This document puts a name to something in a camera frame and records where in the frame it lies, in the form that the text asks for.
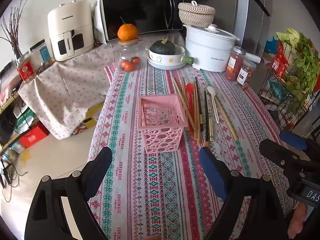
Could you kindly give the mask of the person's right hand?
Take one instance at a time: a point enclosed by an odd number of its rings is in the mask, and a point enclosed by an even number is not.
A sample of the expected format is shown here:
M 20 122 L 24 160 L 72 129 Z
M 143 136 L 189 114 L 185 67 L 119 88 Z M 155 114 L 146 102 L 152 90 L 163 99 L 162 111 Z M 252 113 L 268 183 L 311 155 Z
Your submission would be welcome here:
M 303 230 L 303 224 L 306 219 L 307 211 L 308 209 L 304 203 L 298 203 L 287 230 L 289 239 L 294 239 Z

